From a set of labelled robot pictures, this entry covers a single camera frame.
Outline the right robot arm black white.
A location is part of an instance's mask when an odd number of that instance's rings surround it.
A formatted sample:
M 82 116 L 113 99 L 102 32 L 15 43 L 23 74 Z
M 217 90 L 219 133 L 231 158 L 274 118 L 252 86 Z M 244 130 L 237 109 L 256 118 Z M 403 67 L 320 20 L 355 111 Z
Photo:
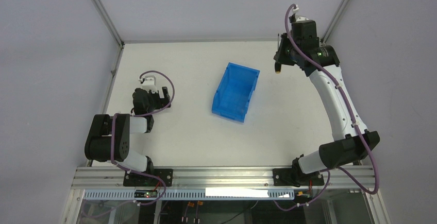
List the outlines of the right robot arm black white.
M 297 65 L 320 95 L 331 125 L 333 142 L 293 161 L 296 178 L 334 169 L 368 157 L 380 142 L 377 131 L 369 131 L 350 100 L 340 61 L 332 46 L 321 46 L 313 20 L 291 23 L 289 34 L 281 36 L 274 56 L 275 70 Z

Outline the black yellow handled screwdriver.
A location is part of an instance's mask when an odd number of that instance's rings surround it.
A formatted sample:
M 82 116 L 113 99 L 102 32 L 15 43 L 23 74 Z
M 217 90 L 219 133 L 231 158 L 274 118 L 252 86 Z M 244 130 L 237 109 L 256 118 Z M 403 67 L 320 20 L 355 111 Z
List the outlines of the black yellow handled screwdriver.
M 275 69 L 276 74 L 279 74 L 281 72 L 281 63 L 279 62 L 280 42 L 281 42 L 281 34 L 278 33 L 277 34 L 277 51 L 275 52 L 275 55 L 274 55 L 274 60 L 275 60 L 274 69 Z

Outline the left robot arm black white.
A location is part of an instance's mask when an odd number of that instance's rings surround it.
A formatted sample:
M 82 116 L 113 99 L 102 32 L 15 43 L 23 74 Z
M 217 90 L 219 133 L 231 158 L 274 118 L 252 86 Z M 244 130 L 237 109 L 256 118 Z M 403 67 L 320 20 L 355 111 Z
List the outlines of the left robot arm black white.
M 162 88 L 163 97 L 158 90 L 136 88 L 132 94 L 131 114 L 97 114 L 85 144 L 85 156 L 89 160 L 110 162 L 141 173 L 154 174 L 150 157 L 139 154 L 130 147 L 131 134 L 150 133 L 154 126 L 154 111 L 170 107 L 170 95 L 167 87 Z

